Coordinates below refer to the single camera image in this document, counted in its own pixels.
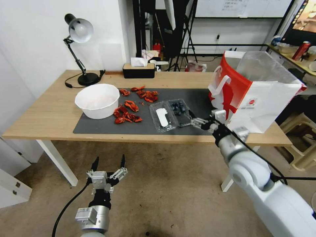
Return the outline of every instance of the bag handle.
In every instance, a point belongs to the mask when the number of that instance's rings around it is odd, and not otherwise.
[[[221,66],[218,66],[218,67],[214,70],[213,82],[215,81],[215,76],[216,76],[216,74],[217,74],[217,70],[220,70],[220,69],[222,69],[222,67],[221,67]],[[210,90],[210,92],[212,93],[212,95],[218,95],[218,94],[221,92],[221,90],[223,89],[223,86],[224,86],[224,84],[225,84],[227,81],[228,81],[228,83],[230,82],[230,77],[227,76],[227,75],[225,75],[225,76],[222,78],[222,80],[221,80],[221,82],[219,83],[219,85],[218,85],[217,88],[214,88],[214,86],[212,85],[212,83],[210,83],[210,84],[208,85],[208,89]]]

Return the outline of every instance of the lamp shade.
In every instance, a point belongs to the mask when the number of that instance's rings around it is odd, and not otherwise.
[[[81,18],[76,18],[73,14],[65,15],[65,21],[69,25],[69,35],[77,43],[87,42],[93,34],[92,24]]]

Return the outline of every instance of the black desk lamp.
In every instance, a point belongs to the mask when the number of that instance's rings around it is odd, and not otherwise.
[[[70,47],[70,44],[73,42],[87,42],[93,34],[93,26],[87,20],[76,18],[73,14],[65,15],[65,21],[69,25],[69,36],[64,39],[64,42],[82,71],[82,75],[78,78],[78,83],[82,86],[93,85],[100,81],[99,76],[95,73],[86,73],[85,66],[79,59],[77,59],[75,53]]]

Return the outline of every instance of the floor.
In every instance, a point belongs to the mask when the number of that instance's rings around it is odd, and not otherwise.
[[[207,56],[207,57],[197,57],[198,63],[200,64],[206,64],[206,71],[207,72],[213,72],[216,67],[220,64],[222,57],[212,57],[212,56]],[[193,56],[188,56],[189,61],[195,61],[195,58]],[[186,65],[186,59],[182,57],[179,57],[179,68],[180,71],[185,70],[185,65]],[[163,65],[161,70],[167,70],[169,65]]]
[[[199,58],[211,61],[214,57]],[[205,62],[213,71],[220,58]],[[107,236],[271,236],[256,215],[248,196],[233,185],[223,193],[220,184],[228,168],[215,145],[131,144],[55,141],[55,146],[78,177],[71,187],[46,154],[17,175],[33,188],[28,202],[0,209],[0,236],[51,236],[64,205],[84,186],[85,172],[100,156],[98,170],[116,171],[122,154],[129,173],[114,188]],[[287,176],[316,176],[293,169],[273,147],[259,153]],[[308,203],[313,181],[289,181]],[[56,236],[79,237],[74,217],[93,199],[89,186],[66,210]]]

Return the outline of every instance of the tissue box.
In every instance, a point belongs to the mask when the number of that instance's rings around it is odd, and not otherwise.
[[[123,66],[124,78],[154,78],[155,65],[148,63],[146,67],[132,67],[126,63]]]

